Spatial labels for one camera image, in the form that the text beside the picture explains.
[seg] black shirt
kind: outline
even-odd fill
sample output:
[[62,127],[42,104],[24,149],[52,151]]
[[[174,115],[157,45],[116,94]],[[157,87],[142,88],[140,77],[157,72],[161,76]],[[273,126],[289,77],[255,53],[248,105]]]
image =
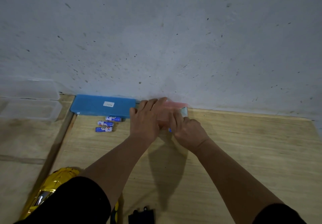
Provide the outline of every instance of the black shirt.
[[[74,177],[62,184],[26,219],[27,223],[92,223],[105,224],[111,214],[111,205],[101,187],[86,177]],[[253,224],[305,223],[299,214],[284,204],[265,207]]]

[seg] wooden floor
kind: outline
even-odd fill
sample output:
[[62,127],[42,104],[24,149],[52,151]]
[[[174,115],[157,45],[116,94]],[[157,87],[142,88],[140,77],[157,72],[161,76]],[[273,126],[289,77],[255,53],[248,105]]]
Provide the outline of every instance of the wooden floor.
[[[322,223],[322,144],[311,121],[198,109],[189,116],[307,223]],[[128,137],[129,120],[115,132],[95,133],[102,119],[77,116],[52,171],[86,168]],[[147,205],[156,223],[233,223],[198,159],[180,154],[171,137],[163,131],[136,164],[123,191],[123,222]]]
[[0,223],[12,224],[25,202],[47,177],[73,116],[74,96],[61,95],[55,122],[0,119]]

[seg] battery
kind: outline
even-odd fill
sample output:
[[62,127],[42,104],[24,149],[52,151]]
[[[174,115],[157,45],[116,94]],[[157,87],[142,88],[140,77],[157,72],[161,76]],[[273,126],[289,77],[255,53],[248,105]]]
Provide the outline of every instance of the battery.
[[106,121],[110,121],[110,122],[121,122],[122,118],[121,117],[116,117],[116,116],[107,116],[105,118]]
[[95,132],[101,133],[101,132],[112,132],[113,128],[110,126],[104,126],[104,127],[96,127]]
[[97,124],[99,126],[114,126],[114,122],[104,122],[104,121],[98,121]]

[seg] white wall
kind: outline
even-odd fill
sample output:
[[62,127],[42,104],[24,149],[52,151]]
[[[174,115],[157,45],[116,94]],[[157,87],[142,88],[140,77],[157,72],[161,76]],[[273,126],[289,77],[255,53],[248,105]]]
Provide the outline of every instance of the white wall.
[[0,71],[52,78],[64,93],[305,116],[322,130],[321,7],[322,0],[0,0]]

